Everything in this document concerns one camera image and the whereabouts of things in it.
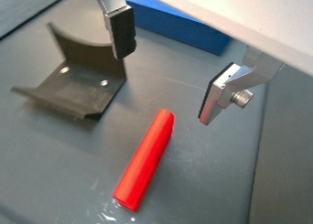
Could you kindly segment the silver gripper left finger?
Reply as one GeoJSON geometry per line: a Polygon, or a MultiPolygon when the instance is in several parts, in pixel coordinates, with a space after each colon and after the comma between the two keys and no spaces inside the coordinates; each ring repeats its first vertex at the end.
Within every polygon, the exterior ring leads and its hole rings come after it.
{"type": "Polygon", "coordinates": [[[116,59],[124,59],[135,51],[135,11],[125,0],[96,0],[103,10],[116,59]]]}

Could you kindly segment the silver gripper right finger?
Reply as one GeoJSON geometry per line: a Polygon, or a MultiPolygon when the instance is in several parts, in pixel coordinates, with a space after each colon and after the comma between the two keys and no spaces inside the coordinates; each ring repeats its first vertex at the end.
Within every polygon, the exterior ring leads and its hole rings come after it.
{"type": "Polygon", "coordinates": [[[248,88],[270,81],[283,65],[280,60],[247,47],[242,65],[231,62],[208,82],[198,113],[199,122],[208,125],[231,103],[243,108],[252,98],[248,88]]]}

